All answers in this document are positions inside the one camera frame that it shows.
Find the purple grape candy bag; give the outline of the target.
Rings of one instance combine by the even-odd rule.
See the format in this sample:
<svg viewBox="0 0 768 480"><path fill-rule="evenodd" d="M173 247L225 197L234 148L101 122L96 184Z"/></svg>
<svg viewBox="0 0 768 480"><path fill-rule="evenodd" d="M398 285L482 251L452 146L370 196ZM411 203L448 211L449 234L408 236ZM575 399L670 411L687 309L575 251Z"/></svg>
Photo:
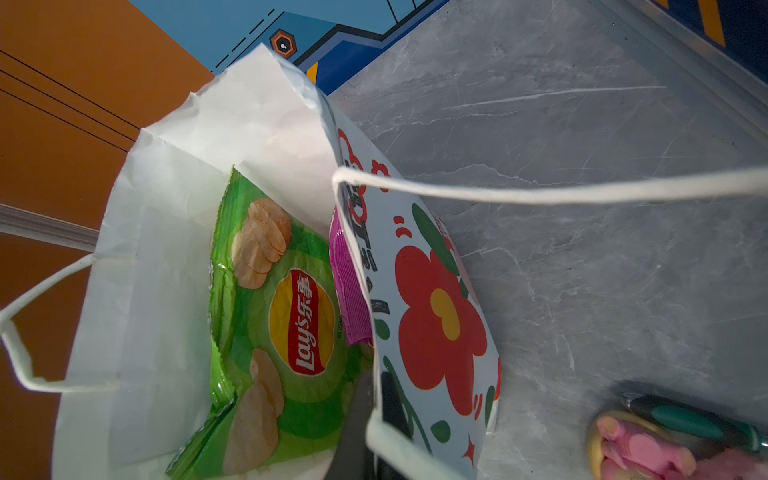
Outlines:
<svg viewBox="0 0 768 480"><path fill-rule="evenodd" d="M373 332L367 303L341 226L338 211L330 225L330 265L347 343L372 345Z"/></svg>

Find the green Lay's chips bag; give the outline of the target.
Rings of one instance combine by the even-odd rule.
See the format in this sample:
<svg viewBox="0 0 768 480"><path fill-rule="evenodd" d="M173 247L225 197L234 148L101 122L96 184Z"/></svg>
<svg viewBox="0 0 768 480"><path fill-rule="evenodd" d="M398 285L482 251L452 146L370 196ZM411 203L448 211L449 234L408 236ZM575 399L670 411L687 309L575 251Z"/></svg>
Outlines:
<svg viewBox="0 0 768 480"><path fill-rule="evenodd" d="M347 343L327 241L233 171L210 257L212 407L168 476L261 474L335 448L370 362Z"/></svg>

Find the white floral paper bag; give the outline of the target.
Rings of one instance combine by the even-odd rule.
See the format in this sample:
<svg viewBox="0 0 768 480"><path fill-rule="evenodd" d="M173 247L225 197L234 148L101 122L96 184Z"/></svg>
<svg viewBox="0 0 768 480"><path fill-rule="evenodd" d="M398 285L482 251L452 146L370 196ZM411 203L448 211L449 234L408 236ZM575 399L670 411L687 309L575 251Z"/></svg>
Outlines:
<svg viewBox="0 0 768 480"><path fill-rule="evenodd" d="M473 479L503 362L426 197L757 196L765 168L554 189L405 180L299 69L252 51L121 169L92 253L1 312L60 396L62 479Z"/></svg>

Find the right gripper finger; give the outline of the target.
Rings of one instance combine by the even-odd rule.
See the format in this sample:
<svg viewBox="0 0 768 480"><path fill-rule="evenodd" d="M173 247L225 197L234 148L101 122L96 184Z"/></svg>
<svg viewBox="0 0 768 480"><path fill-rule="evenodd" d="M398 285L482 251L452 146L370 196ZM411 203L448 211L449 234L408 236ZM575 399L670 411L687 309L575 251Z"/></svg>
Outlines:
<svg viewBox="0 0 768 480"><path fill-rule="evenodd" d="M366 428L373 409L373 375L364 372L352 396L339 445L325 480L374 479L373 453L366 444Z"/></svg>

